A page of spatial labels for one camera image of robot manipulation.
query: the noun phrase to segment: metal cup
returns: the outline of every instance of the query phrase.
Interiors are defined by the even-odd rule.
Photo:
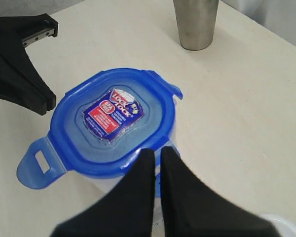
[[[183,48],[201,50],[212,43],[218,1],[173,0]]]

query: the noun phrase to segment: lid label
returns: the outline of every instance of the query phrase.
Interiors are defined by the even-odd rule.
[[[143,108],[130,93],[113,89],[83,111],[88,130],[100,139],[112,141],[122,135],[144,113]]]

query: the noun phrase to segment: blue lid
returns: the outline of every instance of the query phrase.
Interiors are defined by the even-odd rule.
[[[39,189],[68,170],[97,178],[125,174],[140,149],[157,151],[169,142],[173,95],[183,97],[154,71],[121,68],[96,74],[60,101],[48,136],[34,142],[20,163],[19,180]],[[29,171],[29,164],[38,169],[29,160],[40,147],[49,165],[56,167],[37,175]]]

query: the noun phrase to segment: table surface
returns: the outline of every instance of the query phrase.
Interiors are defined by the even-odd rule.
[[[294,46],[222,2],[214,41],[198,52],[180,47],[171,0],[87,0],[53,17],[59,36],[27,52],[58,101],[101,70],[155,70],[185,95],[176,140],[190,169],[233,203],[296,224]],[[0,237],[47,237],[101,197],[75,172],[43,190],[18,182],[51,116],[0,100]]]

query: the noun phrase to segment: stainless steel cup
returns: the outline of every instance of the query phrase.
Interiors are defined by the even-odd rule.
[[[173,0],[183,48],[201,50],[212,43],[218,1]]]

